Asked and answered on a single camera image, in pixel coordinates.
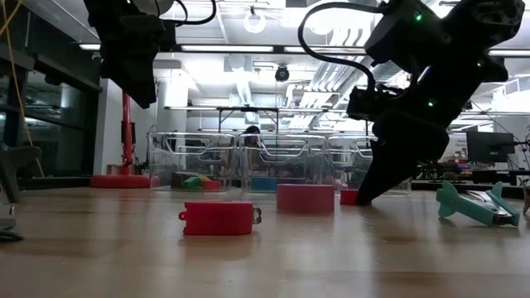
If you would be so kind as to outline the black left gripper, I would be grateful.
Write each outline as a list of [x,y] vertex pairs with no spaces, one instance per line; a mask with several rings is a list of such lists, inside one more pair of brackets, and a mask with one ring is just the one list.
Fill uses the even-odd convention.
[[127,84],[123,90],[142,109],[157,101],[152,64],[161,43],[157,40],[102,40],[100,77]]

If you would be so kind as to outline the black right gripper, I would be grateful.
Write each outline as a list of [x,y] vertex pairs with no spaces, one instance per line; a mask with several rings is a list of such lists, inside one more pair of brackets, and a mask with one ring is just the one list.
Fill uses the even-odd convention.
[[356,200],[361,206],[409,179],[414,163],[439,159],[449,142],[442,126],[397,109],[376,117],[373,134],[373,159]]

